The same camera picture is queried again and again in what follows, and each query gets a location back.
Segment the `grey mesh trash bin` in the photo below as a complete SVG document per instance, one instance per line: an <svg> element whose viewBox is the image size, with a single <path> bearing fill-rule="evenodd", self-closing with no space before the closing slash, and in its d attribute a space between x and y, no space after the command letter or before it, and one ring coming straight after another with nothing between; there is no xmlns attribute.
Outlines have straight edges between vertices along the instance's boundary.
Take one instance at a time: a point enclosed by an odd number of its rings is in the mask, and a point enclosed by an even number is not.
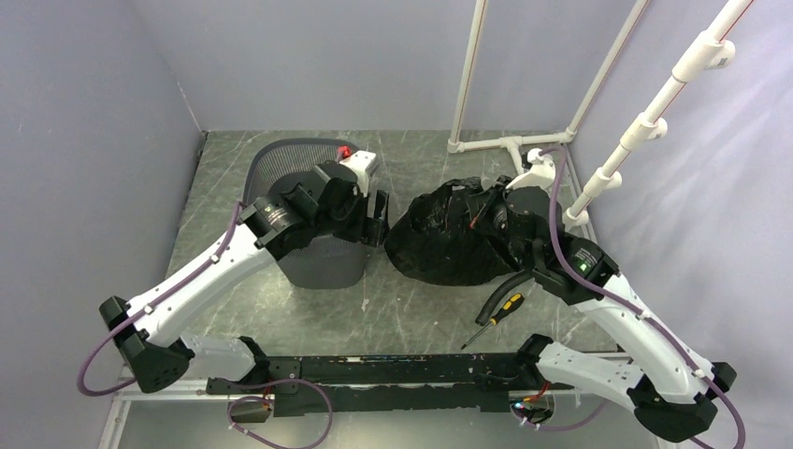
<svg viewBox="0 0 793 449"><path fill-rule="evenodd" d="M265 194L287 187L288 181L315 165L332 160L338 149L358 147L334 138L286 138L273 141L253 157L245 179L242 202L250 205ZM294 286L311 290L335 290L357 284L365 274L367 251L360 243L321 236L277 262Z"/></svg>

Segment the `black trash bag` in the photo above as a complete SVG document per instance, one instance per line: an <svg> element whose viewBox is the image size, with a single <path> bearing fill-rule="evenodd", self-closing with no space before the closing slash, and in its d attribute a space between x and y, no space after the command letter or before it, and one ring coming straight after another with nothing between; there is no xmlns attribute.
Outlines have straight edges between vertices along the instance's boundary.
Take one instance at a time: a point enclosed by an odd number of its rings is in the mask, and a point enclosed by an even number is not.
<svg viewBox="0 0 793 449"><path fill-rule="evenodd" d="M503 203L508 177L485 189L479 177L452 179L413 199L383 248L402 275L440 286L474 286L517 272Z"/></svg>

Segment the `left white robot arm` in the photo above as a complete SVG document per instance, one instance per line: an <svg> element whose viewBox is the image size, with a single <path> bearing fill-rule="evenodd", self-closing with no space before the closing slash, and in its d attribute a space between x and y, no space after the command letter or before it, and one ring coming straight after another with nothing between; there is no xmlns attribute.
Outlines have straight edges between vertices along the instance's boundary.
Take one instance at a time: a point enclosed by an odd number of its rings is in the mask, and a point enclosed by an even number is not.
<svg viewBox="0 0 793 449"><path fill-rule="evenodd" d="M322 162L287 178L284 190L237 204L224 233L203 253L149 291L100 307L116 348L139 389L158 392L186 374L226 379L261 390L269 376L264 351L248 337L218 340L187 333L214 301L255 272L331 236L379 246L387 233L388 194L368 214L372 152Z"/></svg>

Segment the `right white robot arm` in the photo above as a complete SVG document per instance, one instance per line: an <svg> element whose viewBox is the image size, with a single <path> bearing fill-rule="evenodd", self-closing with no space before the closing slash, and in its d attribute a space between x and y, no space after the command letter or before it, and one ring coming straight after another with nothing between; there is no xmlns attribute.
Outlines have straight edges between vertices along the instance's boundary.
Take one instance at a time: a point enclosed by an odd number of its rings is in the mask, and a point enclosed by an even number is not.
<svg viewBox="0 0 793 449"><path fill-rule="evenodd" d="M598 324L632 360L616 364L534 334L516 353L520 384L583 389L625 408L668 442L696 441L716 418L720 400L743 447L745 425L727 396L737 378L730 364L709 361L669 331L607 253L563 230L561 209L543 189L509 188L493 206L488 218L497 235L522 251L535 283Z"/></svg>

